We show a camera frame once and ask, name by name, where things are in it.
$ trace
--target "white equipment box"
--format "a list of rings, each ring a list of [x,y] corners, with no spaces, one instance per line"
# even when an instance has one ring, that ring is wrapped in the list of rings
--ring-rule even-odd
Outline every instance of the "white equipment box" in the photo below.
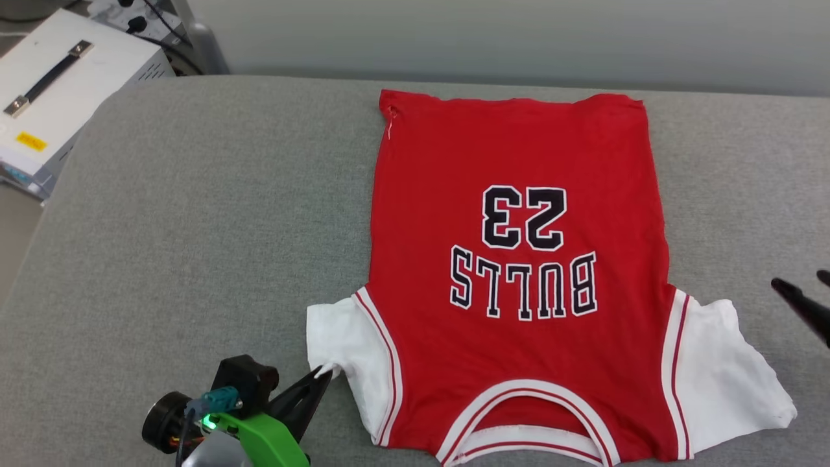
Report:
[[[160,47],[58,10],[0,57],[5,178],[48,199],[78,133],[104,99],[128,83],[174,76]]]

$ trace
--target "carrying handle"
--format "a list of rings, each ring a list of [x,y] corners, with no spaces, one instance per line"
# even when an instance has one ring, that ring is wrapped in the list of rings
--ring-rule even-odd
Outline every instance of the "carrying handle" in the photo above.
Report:
[[[45,91],[49,86],[51,86],[53,82],[57,81],[57,79],[63,74],[64,71],[68,70],[70,66],[72,66],[76,61],[80,60],[84,55],[86,55],[86,53],[89,52],[91,48],[92,42],[78,42],[74,47],[72,47],[72,49],[70,49],[66,53],[66,57],[63,57],[63,60],[59,61],[57,65],[53,66],[52,69],[49,70],[49,72],[46,75],[44,75],[43,78],[40,79],[40,81],[35,83],[35,86],[32,86],[32,88],[26,94],[24,94],[23,96],[18,96],[17,99],[12,101],[12,103],[10,103],[6,107],[3,113],[12,116],[12,118],[17,118],[17,116],[19,116],[21,112],[26,110],[26,108],[29,107],[29,105],[33,103],[34,100],[37,99],[37,97],[40,94],[43,94],[43,91]]]

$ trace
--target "jersey number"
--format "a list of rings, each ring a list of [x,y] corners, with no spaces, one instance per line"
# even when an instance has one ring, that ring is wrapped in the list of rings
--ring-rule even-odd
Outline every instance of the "jersey number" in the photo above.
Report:
[[[565,190],[549,187],[528,187],[525,191],[525,204],[522,193],[509,185],[494,184],[484,192],[481,211],[481,241],[490,248],[515,249],[521,243],[521,228],[505,228],[498,233],[499,227],[510,225],[510,210],[500,209],[499,201],[508,208],[544,208],[525,222],[525,241],[532,249],[556,251],[562,246],[562,232],[551,230],[543,233],[556,219],[568,209]]]

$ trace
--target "gray cushion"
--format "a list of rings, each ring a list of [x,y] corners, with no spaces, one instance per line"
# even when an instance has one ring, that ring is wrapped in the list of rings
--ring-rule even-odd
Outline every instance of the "gray cushion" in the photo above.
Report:
[[[197,396],[249,353],[307,371],[305,307],[364,284],[383,87],[575,101],[595,91],[315,81],[162,80],[95,114],[0,313],[3,465],[170,465],[140,438],[164,393]],[[830,303],[830,101],[631,92],[646,102],[671,281],[735,301],[799,416],[694,465],[830,465],[830,351],[769,288]],[[313,465],[435,465],[373,447],[344,379],[302,445]],[[470,465],[582,465],[503,453]]]

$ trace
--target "white fabric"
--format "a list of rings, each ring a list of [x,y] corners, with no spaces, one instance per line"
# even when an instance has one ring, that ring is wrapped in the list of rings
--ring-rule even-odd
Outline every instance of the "white fabric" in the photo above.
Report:
[[[344,298],[332,305],[308,307],[305,334],[309,365],[346,374],[360,419],[378,444],[391,398],[389,356],[376,328],[355,303]]]
[[[689,299],[676,378],[692,452],[786,428],[797,415],[775,371],[744,341],[729,300],[702,307]]]

